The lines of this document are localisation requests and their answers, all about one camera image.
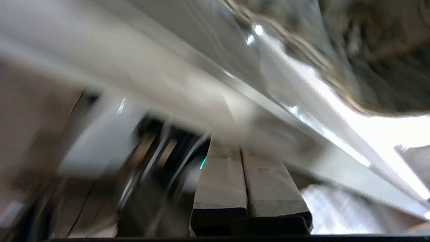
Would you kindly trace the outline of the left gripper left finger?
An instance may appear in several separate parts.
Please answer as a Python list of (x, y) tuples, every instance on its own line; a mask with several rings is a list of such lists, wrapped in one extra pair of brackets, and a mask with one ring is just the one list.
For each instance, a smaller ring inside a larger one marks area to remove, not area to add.
[(230, 137), (212, 133), (193, 209), (227, 208), (247, 209), (241, 148)]

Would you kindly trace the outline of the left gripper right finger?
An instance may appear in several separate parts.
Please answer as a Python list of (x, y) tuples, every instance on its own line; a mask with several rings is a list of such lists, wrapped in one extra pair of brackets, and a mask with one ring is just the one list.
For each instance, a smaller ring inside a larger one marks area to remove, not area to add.
[(279, 158), (242, 151), (242, 164), (252, 216), (311, 217), (298, 187)]

